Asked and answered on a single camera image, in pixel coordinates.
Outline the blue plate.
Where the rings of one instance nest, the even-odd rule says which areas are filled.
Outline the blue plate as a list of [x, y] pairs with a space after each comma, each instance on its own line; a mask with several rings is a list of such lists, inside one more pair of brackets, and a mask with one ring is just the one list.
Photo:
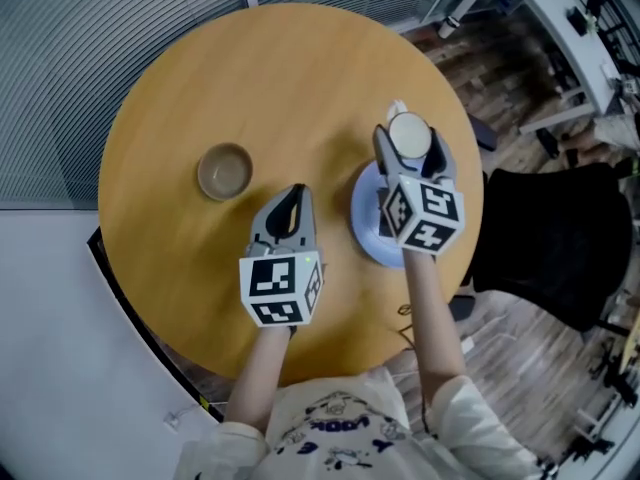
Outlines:
[[386, 177], [380, 174], [377, 162], [370, 162], [359, 174], [352, 192], [351, 227], [373, 261], [387, 268], [403, 269], [401, 248], [391, 235], [380, 231], [380, 226], [386, 226], [380, 206], [386, 200], [387, 189]]

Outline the person's right forearm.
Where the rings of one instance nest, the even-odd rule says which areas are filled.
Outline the person's right forearm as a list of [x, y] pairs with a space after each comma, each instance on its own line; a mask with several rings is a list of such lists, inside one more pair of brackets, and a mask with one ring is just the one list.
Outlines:
[[440, 390], [468, 379], [464, 356], [434, 260], [408, 249], [403, 258], [423, 400], [433, 404]]

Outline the person's left forearm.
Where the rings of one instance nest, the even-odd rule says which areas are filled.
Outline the person's left forearm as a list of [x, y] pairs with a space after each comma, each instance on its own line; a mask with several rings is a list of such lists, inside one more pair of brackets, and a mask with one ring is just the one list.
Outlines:
[[290, 339], [288, 327], [259, 331], [229, 397], [225, 423], [241, 423], [266, 432]]

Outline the white cup with black rim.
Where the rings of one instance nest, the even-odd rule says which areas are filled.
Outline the white cup with black rim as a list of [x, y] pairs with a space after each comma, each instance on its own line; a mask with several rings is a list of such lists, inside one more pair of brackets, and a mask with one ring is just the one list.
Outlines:
[[432, 145], [432, 131], [402, 100], [394, 100], [387, 112], [387, 129], [398, 153], [409, 159], [424, 157]]

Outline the brown bowl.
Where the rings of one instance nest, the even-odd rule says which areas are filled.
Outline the brown bowl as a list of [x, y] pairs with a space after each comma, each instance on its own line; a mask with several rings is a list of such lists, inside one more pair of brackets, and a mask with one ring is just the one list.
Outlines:
[[197, 181], [201, 191], [214, 201], [239, 196], [250, 184], [253, 162], [249, 153], [235, 143], [220, 143], [200, 158]]

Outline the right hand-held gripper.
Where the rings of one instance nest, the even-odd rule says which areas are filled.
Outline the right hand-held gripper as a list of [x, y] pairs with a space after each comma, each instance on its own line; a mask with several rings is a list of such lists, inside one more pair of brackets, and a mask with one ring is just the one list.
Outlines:
[[[422, 176], [455, 179], [457, 167], [449, 145], [435, 128], [430, 131]], [[397, 245], [434, 256], [442, 254], [464, 231], [463, 195], [451, 181], [441, 185], [415, 178], [416, 169], [404, 163], [389, 132], [380, 124], [373, 132], [373, 147], [379, 172], [389, 187], [382, 212]]]

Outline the person's white printed shirt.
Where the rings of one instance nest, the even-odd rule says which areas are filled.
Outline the person's white printed shirt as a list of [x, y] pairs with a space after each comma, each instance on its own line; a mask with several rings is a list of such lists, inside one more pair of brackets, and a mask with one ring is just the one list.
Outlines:
[[266, 432], [224, 422], [188, 442], [174, 480], [541, 480], [466, 376], [439, 388], [429, 428], [409, 429], [387, 371], [315, 379], [278, 392]]

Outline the white desk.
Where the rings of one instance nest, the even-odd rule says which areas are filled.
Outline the white desk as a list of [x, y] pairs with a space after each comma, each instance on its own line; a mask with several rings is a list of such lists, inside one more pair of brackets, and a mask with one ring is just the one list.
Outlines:
[[[460, 22], [476, 1], [461, 0], [449, 15]], [[569, 23], [568, 11], [576, 6], [576, 0], [522, 1], [541, 22], [577, 77], [578, 87], [563, 93], [562, 97], [567, 99], [583, 93], [586, 95], [586, 102], [526, 123], [519, 128], [519, 132], [527, 135], [584, 116], [605, 114], [614, 100], [614, 81], [620, 77], [620, 73], [597, 33], [588, 32], [581, 36]]]

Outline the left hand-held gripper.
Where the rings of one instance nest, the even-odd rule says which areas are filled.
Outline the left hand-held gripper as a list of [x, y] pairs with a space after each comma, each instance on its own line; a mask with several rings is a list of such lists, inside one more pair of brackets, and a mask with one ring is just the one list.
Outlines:
[[296, 248], [316, 247], [311, 189], [294, 184], [277, 193], [255, 215], [255, 241], [239, 260], [240, 298], [261, 327], [309, 324], [324, 285], [322, 255], [317, 249], [274, 248], [266, 242], [288, 239]]

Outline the black office chair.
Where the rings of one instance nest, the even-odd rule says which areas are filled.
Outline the black office chair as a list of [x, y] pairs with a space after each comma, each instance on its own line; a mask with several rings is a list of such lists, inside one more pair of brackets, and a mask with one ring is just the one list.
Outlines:
[[484, 174], [478, 242], [461, 284], [535, 304], [580, 333], [603, 327], [607, 300], [625, 278], [632, 213], [609, 139], [638, 136], [634, 115], [593, 119], [559, 141], [566, 169]]

